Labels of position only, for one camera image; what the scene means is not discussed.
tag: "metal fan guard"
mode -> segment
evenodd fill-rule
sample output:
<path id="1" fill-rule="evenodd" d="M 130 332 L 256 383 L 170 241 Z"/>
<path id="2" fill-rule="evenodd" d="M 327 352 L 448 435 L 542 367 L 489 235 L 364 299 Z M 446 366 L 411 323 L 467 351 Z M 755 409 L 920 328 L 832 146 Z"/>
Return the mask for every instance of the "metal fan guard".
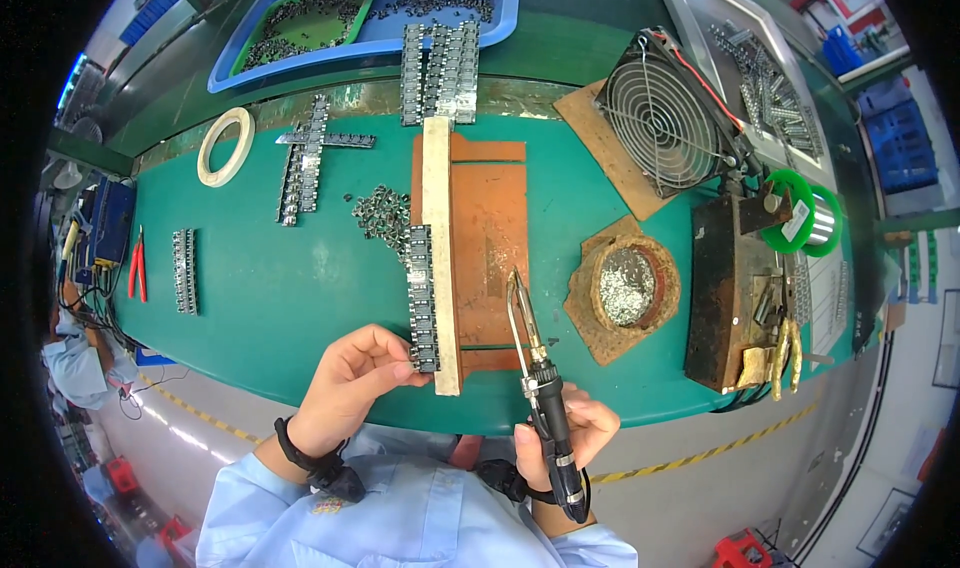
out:
<path id="1" fill-rule="evenodd" d="M 647 56 L 606 83 L 606 116 L 630 157 L 659 185 L 686 189 L 720 160 L 714 121 L 675 71 Z"/>

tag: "concrete floor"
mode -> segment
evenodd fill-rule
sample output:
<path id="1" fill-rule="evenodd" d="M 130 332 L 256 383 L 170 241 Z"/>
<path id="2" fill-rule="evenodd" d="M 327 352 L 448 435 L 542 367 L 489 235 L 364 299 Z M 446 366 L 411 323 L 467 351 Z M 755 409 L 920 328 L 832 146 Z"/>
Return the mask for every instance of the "concrete floor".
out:
<path id="1" fill-rule="evenodd" d="M 653 426 L 621 430 L 594 460 L 594 475 L 629 471 L 699 454 L 764 430 L 817 404 L 809 414 L 756 441 L 702 461 L 648 476 L 594 486 L 593 508 L 639 552 L 640 564 L 652 568 L 696 568 L 708 563 L 714 544 L 745 526 L 771 534 L 779 519 L 800 537 L 822 507 L 803 503 L 833 485 L 827 470 L 842 457 L 835 445 L 848 425 L 856 429 L 860 414 L 853 387 L 876 366 L 876 353 L 838 366 L 806 382 L 796 395 L 766 399 L 726 414 L 703 414 Z M 144 374 L 159 381 L 160 367 Z M 294 408 L 268 401 L 181 366 L 167 366 L 162 387 L 186 404 L 264 438 L 273 420 Z M 133 465 L 144 490 L 169 514 L 199 525 L 217 471 L 253 449 L 242 439 L 198 418 L 155 388 L 136 394 L 142 417 L 133 406 L 110 404 L 91 412 L 105 430 L 115 454 Z M 820 454 L 821 461 L 816 461 Z M 789 541 L 780 535 L 780 546 Z"/>

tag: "green spool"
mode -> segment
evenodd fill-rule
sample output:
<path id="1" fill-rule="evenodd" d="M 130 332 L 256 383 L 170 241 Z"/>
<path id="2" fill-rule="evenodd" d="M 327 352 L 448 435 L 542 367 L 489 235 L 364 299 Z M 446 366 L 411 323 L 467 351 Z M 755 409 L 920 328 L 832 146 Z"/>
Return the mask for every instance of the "green spool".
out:
<path id="1" fill-rule="evenodd" d="M 837 198 L 832 192 L 819 185 L 813 185 L 810 187 L 812 193 L 816 193 L 823 201 L 826 201 L 827 206 L 830 208 L 830 211 L 833 213 L 833 232 L 830 233 L 830 237 L 819 245 L 814 245 L 807 243 L 803 246 L 803 252 L 809 255 L 811 258 L 822 258 L 823 256 L 828 255 L 831 251 L 837 248 L 837 245 L 840 243 L 840 235 L 843 233 L 843 211 L 840 209 L 840 202 L 837 201 Z M 810 230 L 813 230 L 813 219 L 816 208 L 811 208 L 814 210 L 810 213 L 808 219 L 810 220 Z"/>
<path id="2" fill-rule="evenodd" d="M 774 189 L 772 191 L 774 195 L 783 197 L 784 192 L 790 190 L 790 200 L 793 202 L 793 207 L 797 207 L 798 201 L 803 201 L 810 209 L 809 215 L 803 221 L 803 224 L 799 226 L 793 240 L 787 240 L 784 236 L 783 224 L 764 228 L 760 231 L 763 240 L 765 240 L 774 251 L 784 254 L 796 253 L 807 243 L 810 238 L 810 233 L 813 232 L 813 214 L 814 210 L 816 210 L 816 205 L 813 200 L 813 190 L 810 189 L 810 184 L 793 170 L 777 170 L 767 177 L 766 182 L 774 183 Z"/>

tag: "printed logo on shirt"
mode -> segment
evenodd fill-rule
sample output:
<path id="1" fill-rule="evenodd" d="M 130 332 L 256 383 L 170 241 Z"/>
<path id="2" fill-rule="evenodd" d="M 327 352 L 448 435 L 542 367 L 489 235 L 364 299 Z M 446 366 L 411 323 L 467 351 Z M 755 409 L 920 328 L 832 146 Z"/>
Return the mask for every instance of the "printed logo on shirt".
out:
<path id="1" fill-rule="evenodd" d="M 321 502 L 317 502 L 314 505 L 313 509 L 310 510 L 312 514 L 335 514 L 344 506 L 344 500 L 332 497 L 330 499 L 324 499 Z"/>

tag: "component tray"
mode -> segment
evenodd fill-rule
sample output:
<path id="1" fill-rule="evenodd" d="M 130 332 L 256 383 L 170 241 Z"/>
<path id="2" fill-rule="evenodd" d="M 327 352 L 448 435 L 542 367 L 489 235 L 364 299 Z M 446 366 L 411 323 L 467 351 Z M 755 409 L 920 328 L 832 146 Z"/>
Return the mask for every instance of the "component tray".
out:
<path id="1" fill-rule="evenodd" d="M 390 12 L 387 18 L 379 20 L 377 12 L 384 9 L 387 3 L 392 3 L 395 0 L 373 0 L 369 7 L 369 13 L 373 17 L 363 24 L 353 43 L 311 51 L 231 76 L 234 65 L 248 47 L 249 38 L 256 32 L 267 10 L 278 1 L 280 0 L 256 0 L 249 11 L 246 12 L 246 16 L 230 36 L 217 59 L 217 63 L 210 71 L 210 78 L 206 82 L 206 89 L 210 93 L 220 93 L 269 76 L 318 66 L 325 62 L 390 53 L 400 54 L 403 26 L 405 24 L 423 23 L 429 27 L 433 25 L 432 19 L 436 18 L 438 23 L 456 27 L 460 22 L 469 20 L 472 12 L 472 10 L 465 8 L 446 7 L 418 18 L 407 16 L 405 9 L 401 8 L 398 13 Z M 480 23 L 480 48 L 500 43 L 514 32 L 514 29 L 517 28 L 519 4 L 520 0 L 493 0 L 492 22 L 489 24 Z M 430 48 L 429 37 L 424 40 L 424 48 Z"/>

